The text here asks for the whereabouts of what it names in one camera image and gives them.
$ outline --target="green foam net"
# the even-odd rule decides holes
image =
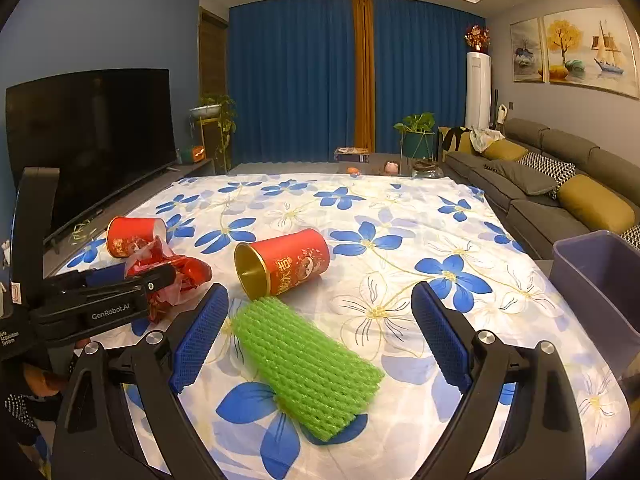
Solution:
[[[277,298],[242,307],[233,329],[284,412],[324,442],[363,412],[384,376]]]

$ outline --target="black television screen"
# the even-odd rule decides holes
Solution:
[[[169,72],[95,70],[12,86],[6,136],[16,187],[26,166],[60,168],[55,235],[175,161]]]

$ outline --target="red paper cup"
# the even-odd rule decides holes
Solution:
[[[315,229],[247,244],[234,253],[236,273],[251,300],[277,296],[329,266],[329,247]]]
[[[166,225],[161,218],[116,216],[107,227],[107,250],[116,258],[127,258],[159,236],[166,242]]]

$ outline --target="blue curtain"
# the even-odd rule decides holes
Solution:
[[[327,161],[353,145],[351,0],[232,7],[227,47],[234,163]]]
[[[415,0],[373,0],[376,151],[399,153],[393,125],[433,112],[437,126],[461,126],[466,107],[470,25],[484,18]]]

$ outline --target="trash bin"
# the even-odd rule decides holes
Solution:
[[[609,231],[559,240],[549,279],[620,377],[640,352],[640,251]]]

